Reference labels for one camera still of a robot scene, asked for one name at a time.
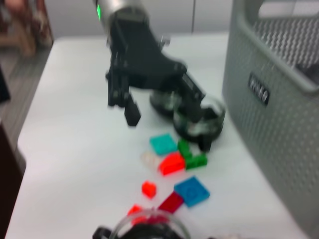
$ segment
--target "gray plastic crate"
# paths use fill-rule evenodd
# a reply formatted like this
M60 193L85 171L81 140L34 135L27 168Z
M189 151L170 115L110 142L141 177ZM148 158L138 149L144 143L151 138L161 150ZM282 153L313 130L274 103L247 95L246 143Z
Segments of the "gray plastic crate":
M223 94L247 147L300 227L319 238L319 16L260 18L234 0Z

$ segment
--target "floor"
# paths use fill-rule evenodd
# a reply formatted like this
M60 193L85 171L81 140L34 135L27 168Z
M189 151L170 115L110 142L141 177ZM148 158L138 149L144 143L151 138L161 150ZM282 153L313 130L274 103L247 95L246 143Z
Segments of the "floor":
M17 140L50 50L39 47L33 57L25 58L17 49L0 48L0 65L11 94L11 100L0 105L0 118L22 172L25 161L16 149Z

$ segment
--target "red lego brick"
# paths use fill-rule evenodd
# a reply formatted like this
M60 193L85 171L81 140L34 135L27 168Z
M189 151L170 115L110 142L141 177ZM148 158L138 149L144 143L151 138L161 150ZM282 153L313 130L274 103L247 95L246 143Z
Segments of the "red lego brick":
M156 194L156 185L154 183L146 181L142 185L142 192L144 195L152 199Z
M174 213L184 203L184 199L173 192L160 206L159 210Z
M139 213L139 212L141 212L142 210L143 210L143 208L142 208L141 206L135 204L135 205L129 210L128 216L129 216L129 215L132 215L132 214L134 214L134 213ZM145 222L145 220L146 220L146 217L138 217L138 218L132 220L132 225Z
M171 153L159 165L159 171L165 176L170 173L185 169L185 167L186 164L182 155L180 153Z

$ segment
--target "green lego brick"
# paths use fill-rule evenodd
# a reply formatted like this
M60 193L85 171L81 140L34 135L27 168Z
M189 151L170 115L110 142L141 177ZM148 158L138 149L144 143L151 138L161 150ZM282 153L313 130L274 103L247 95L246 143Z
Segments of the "green lego brick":
M177 144L177 148L185 160L193 157L187 141L181 139Z
M195 156L185 160L186 162L186 170L203 167L206 166L208 163L208 159L205 154L201 154L199 156Z

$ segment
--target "white tabletop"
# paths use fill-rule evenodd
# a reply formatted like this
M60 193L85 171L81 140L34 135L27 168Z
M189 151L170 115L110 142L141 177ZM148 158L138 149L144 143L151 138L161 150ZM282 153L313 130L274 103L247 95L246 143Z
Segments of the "white tabletop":
M207 93L222 100L227 34L177 36L165 48L183 59ZM258 239L305 239L265 180L229 116L213 143L209 164L162 177L140 156L151 136L173 126L133 90L142 113L136 129L124 112L107 107L110 52L103 38L64 38L54 43L18 147L27 166L6 239L89 239L99 225L114 227L133 204L158 206L175 183L192 175L211 197L176 213L194 239L241 234ZM157 184L153 200L141 185Z

